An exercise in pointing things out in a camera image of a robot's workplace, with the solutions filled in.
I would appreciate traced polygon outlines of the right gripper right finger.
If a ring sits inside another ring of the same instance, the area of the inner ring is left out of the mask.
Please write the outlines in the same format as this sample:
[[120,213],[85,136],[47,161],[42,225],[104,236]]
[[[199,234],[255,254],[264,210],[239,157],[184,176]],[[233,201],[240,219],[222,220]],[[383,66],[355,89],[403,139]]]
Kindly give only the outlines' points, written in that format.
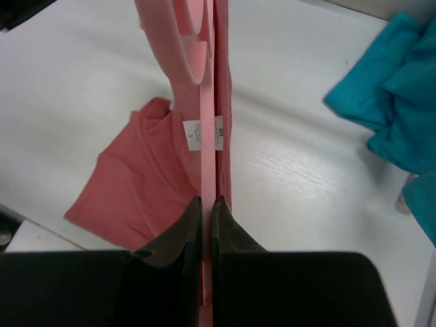
[[270,258],[236,220],[224,197],[212,213],[212,280],[214,326],[262,326],[273,306],[264,285]]

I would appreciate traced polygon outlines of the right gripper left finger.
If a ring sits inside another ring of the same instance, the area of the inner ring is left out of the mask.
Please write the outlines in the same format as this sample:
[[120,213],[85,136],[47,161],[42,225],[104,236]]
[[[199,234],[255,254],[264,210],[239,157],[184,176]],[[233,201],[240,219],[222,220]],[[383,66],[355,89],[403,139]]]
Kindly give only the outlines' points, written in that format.
[[198,326],[202,269],[202,204],[131,255],[119,291],[120,326]]

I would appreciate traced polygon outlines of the pink t shirt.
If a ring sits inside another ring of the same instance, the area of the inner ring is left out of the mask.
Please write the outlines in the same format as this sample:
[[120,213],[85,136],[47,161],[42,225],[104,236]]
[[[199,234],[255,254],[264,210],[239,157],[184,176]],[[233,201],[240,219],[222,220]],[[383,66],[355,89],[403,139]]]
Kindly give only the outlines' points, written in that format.
[[[230,135],[232,80],[228,61],[228,2],[213,2],[213,18],[199,33],[206,1],[175,1],[185,52],[209,31],[213,70],[217,194],[231,196]],[[201,194],[200,152],[188,135],[200,128],[202,91],[196,85],[170,80],[173,100],[156,97],[131,113],[129,123],[99,154],[97,165],[66,219],[118,246],[136,250],[169,228],[189,201]]]

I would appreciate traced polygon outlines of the pink plastic hanger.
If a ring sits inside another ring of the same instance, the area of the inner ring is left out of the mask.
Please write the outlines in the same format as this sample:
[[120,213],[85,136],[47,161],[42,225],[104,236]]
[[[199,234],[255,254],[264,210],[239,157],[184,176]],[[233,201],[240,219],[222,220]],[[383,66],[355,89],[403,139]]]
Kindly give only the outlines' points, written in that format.
[[140,26],[173,87],[193,87],[200,109],[200,197],[202,200],[201,326],[213,325],[212,210],[215,163],[215,3],[214,1],[136,1]]

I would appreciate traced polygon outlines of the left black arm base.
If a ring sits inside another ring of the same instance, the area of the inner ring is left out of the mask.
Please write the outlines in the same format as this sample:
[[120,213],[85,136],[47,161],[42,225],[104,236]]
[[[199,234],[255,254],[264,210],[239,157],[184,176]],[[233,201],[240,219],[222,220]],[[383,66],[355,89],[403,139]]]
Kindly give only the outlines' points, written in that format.
[[0,208],[0,250],[4,252],[25,219],[12,209],[1,205]]

